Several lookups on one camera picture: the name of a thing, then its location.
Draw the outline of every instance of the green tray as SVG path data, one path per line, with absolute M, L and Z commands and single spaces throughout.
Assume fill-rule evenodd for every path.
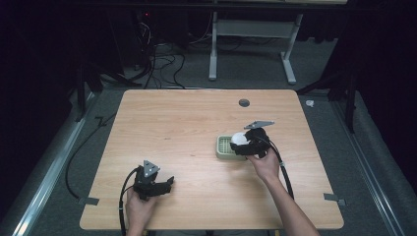
M 217 137 L 217 146 L 215 155 L 219 159 L 231 159 L 231 160 L 246 160 L 243 155 L 237 155 L 230 147 L 232 141 L 231 136 L 219 136 Z

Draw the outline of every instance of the human hand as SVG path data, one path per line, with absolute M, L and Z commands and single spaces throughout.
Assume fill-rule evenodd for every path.
M 139 194 L 132 188 L 127 191 L 126 213 L 129 220 L 128 236 L 142 235 L 145 226 L 153 214 L 157 197 L 150 197 L 147 201 L 139 198 Z
M 272 178 L 278 178 L 279 161 L 272 148 L 268 149 L 267 155 L 263 158 L 257 158 L 254 155 L 247 155 L 246 157 L 254 164 L 258 176 L 264 182 Z

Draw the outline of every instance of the forearm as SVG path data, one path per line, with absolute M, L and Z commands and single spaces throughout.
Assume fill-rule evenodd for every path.
M 288 235 L 319 235 L 311 220 L 288 195 L 277 177 L 267 178 L 264 182 L 272 195 Z

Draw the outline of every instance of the white metal frame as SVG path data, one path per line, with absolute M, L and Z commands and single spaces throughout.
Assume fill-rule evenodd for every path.
M 209 58 L 208 79 L 217 79 L 217 36 L 218 35 L 238 35 L 238 36 L 257 36 L 257 37 L 283 37 L 288 38 L 286 51 L 280 52 L 280 58 L 285 70 L 289 84 L 295 85 L 294 72 L 289 61 L 298 30 L 301 26 L 303 15 L 297 15 L 295 22 L 256 22 L 239 20 L 220 20 L 217 12 L 212 14 L 212 33 L 211 33 L 211 54 Z

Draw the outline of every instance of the light wood surface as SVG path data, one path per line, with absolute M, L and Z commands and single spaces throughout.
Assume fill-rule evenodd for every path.
M 241 107 L 241 98 L 250 106 Z M 293 90 L 272 89 L 126 91 L 89 194 L 99 203 L 85 207 L 82 228 L 120 228 L 123 182 L 145 159 L 161 168 L 156 182 L 175 176 L 148 229 L 282 228 L 252 163 L 215 155 L 218 136 L 245 132 L 255 120 L 275 122 L 265 130 L 286 163 L 297 204 L 318 228 L 340 228 L 337 203 L 324 199 L 332 189 L 299 99 Z

